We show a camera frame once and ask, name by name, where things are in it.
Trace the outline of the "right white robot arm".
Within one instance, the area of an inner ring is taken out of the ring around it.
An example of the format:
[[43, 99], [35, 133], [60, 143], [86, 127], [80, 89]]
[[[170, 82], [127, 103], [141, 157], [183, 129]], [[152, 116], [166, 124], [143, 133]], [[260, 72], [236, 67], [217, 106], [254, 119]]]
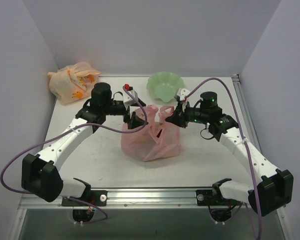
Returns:
[[280, 170], [240, 132], [239, 124], [224, 114], [212, 91], [200, 95], [196, 106], [186, 100], [188, 90], [179, 89], [173, 114], [166, 119], [178, 127], [188, 123], [204, 124], [208, 133], [225, 146], [252, 177], [252, 186], [225, 178], [212, 185], [211, 198], [221, 205], [227, 200], [249, 204], [261, 216], [283, 207], [292, 200], [294, 177], [289, 170]]

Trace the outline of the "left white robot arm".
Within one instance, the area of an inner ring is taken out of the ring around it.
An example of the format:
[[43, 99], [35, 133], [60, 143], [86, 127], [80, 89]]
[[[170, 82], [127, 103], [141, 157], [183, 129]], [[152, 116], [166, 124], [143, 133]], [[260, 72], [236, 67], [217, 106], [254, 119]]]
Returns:
[[91, 186], [85, 181], [62, 179], [59, 171], [74, 150], [99, 128], [105, 128], [107, 116], [122, 116], [127, 124], [127, 134], [136, 133], [147, 125], [131, 106], [144, 111], [146, 104], [139, 100], [137, 92], [128, 84], [123, 86], [123, 99], [115, 100], [111, 86], [100, 82], [94, 85], [91, 97], [75, 115], [67, 129], [46, 142], [46, 147], [37, 154], [27, 154], [22, 160], [21, 186], [24, 190], [52, 202], [58, 197], [73, 198], [78, 205], [87, 205], [91, 200]]

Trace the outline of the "pink plastic bag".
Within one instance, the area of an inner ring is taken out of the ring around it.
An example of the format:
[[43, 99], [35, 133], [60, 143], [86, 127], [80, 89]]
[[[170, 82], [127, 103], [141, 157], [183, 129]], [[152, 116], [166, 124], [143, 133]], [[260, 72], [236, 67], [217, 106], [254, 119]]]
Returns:
[[174, 106], [148, 105], [145, 111], [148, 124], [138, 132], [121, 135], [123, 153], [143, 162], [180, 155], [180, 128], [166, 121], [174, 113]]

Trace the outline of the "green leaf-shaped plate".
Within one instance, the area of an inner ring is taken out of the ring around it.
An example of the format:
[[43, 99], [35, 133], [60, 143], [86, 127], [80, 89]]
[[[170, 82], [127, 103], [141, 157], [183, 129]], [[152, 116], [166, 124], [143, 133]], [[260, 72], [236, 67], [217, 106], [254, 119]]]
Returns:
[[183, 79], [175, 73], [165, 71], [150, 76], [146, 85], [151, 97], [166, 103], [174, 99], [179, 88], [185, 88]]

